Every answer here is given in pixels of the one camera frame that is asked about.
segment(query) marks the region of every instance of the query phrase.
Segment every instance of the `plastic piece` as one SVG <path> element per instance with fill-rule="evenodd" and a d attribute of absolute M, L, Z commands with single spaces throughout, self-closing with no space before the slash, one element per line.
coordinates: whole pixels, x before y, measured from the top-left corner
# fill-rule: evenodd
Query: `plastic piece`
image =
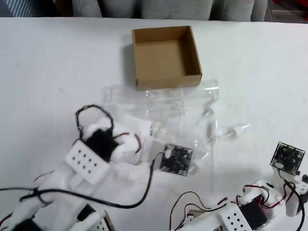
<path fill-rule="evenodd" d="M 227 128 L 227 131 L 224 134 L 218 136 L 218 138 L 220 140 L 237 138 L 238 136 L 242 135 L 249 127 L 250 124 L 237 124 L 233 127 Z"/>
<path fill-rule="evenodd" d="M 77 141 L 65 156 L 66 163 L 90 184 L 96 185 L 110 166 L 83 142 Z"/>
<path fill-rule="evenodd" d="M 219 85 L 217 80 L 206 80 L 197 87 L 174 89 L 136 90 L 123 85 L 106 87 L 103 90 L 105 103 L 138 104 L 167 100 L 217 99 Z"/>

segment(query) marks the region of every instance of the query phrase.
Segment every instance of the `gray chair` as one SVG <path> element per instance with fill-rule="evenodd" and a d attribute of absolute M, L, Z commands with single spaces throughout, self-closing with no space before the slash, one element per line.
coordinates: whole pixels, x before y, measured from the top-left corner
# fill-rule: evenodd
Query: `gray chair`
<path fill-rule="evenodd" d="M 73 0 L 74 16 L 264 21 L 268 0 Z"/>

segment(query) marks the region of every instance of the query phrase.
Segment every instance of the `circuit board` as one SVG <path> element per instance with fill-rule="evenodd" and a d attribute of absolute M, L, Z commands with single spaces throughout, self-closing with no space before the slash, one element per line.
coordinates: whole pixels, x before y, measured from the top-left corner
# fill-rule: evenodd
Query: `circuit board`
<path fill-rule="evenodd" d="M 295 176 L 305 151 L 279 142 L 270 165 Z"/>
<path fill-rule="evenodd" d="M 164 153 L 159 169 L 163 172 L 187 176 L 193 150 L 167 143 Z"/>

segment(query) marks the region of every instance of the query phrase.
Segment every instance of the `black electronic component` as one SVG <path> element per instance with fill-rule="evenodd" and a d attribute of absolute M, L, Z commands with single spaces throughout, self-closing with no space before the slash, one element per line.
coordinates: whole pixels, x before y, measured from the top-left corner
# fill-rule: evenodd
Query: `black electronic component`
<path fill-rule="evenodd" d="M 240 207 L 240 210 L 252 230 L 261 228 L 268 222 L 267 217 L 265 216 L 262 208 L 260 207 L 258 197 L 256 197 L 250 203 L 242 205 Z"/>
<path fill-rule="evenodd" d="M 305 193 L 305 194 L 303 194 L 303 195 L 300 195 L 300 199 L 301 199 L 301 201 L 303 202 L 303 204 L 306 204 L 307 201 L 308 201 L 308 192 Z M 302 210 L 301 206 L 298 205 L 297 213 L 299 213 L 301 210 Z"/>
<path fill-rule="evenodd" d="M 92 208 L 89 204 L 87 204 L 78 214 L 77 219 L 79 221 L 85 220 L 91 213 L 94 213 L 95 209 Z"/>
<path fill-rule="evenodd" d="M 302 176 L 302 181 L 308 184 L 308 176 L 306 174 Z"/>
<path fill-rule="evenodd" d="M 295 176 L 304 155 L 305 151 L 279 142 L 270 165 Z"/>
<path fill-rule="evenodd" d="M 160 170 L 187 176 L 193 154 L 192 149 L 168 143 L 165 145 L 164 152 Z"/>
<path fill-rule="evenodd" d="M 43 231 L 32 219 L 24 220 L 15 226 L 12 231 Z"/>
<path fill-rule="evenodd" d="M 113 150 L 119 145 L 109 132 L 101 129 L 95 131 L 84 143 L 107 163 L 110 162 Z"/>

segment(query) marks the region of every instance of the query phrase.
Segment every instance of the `cardboard box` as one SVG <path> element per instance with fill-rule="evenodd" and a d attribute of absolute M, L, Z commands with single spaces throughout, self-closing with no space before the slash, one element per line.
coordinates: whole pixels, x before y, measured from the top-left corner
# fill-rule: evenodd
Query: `cardboard box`
<path fill-rule="evenodd" d="M 137 88 L 191 87 L 202 71 L 190 26 L 132 31 Z"/>

